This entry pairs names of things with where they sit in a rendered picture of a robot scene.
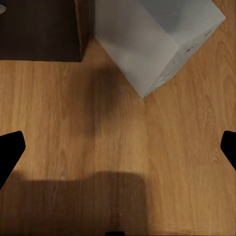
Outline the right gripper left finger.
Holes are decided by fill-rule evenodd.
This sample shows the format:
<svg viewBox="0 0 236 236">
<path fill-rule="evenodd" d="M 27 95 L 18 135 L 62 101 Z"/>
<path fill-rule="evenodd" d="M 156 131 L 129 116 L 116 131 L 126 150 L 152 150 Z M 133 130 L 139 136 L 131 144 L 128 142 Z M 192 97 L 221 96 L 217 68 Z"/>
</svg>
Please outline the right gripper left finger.
<svg viewBox="0 0 236 236">
<path fill-rule="evenodd" d="M 26 150 L 21 131 L 0 136 L 0 190 Z"/>
</svg>

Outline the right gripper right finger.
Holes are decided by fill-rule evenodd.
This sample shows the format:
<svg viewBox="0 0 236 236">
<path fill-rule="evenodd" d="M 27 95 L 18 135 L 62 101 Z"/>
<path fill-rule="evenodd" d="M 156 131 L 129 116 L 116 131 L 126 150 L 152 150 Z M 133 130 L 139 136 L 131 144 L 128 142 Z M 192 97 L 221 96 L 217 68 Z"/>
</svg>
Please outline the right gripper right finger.
<svg viewBox="0 0 236 236">
<path fill-rule="evenodd" d="M 220 148 L 236 170 L 236 133 L 224 131 Z"/>
</svg>

